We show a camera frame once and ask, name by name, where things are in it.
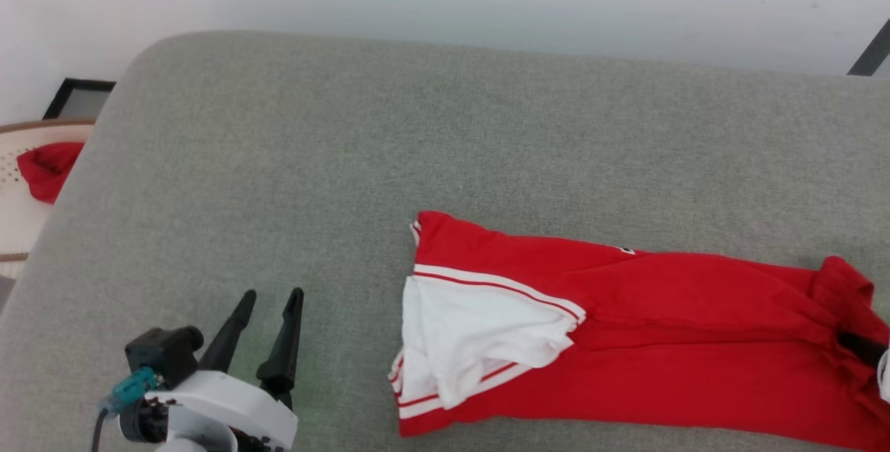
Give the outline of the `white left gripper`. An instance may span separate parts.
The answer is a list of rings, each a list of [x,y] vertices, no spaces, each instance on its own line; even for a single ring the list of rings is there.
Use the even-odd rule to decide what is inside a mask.
[[[253,313],[257,292],[246,291],[214,336],[198,371],[174,389],[147,392],[147,403],[166,407],[161,451],[236,451],[238,439],[261,451],[289,451],[298,433],[295,386],[305,293],[296,287],[283,310],[270,355],[257,369],[260,387],[226,375]]]

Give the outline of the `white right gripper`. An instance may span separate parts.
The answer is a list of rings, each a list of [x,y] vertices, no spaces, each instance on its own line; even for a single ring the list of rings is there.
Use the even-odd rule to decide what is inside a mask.
[[[868,337],[853,334],[852,332],[840,332],[837,341],[846,350],[854,353],[862,363],[868,364],[877,370],[878,394],[883,401],[890,403],[889,382],[889,356],[890,350],[884,342],[871,340]]]

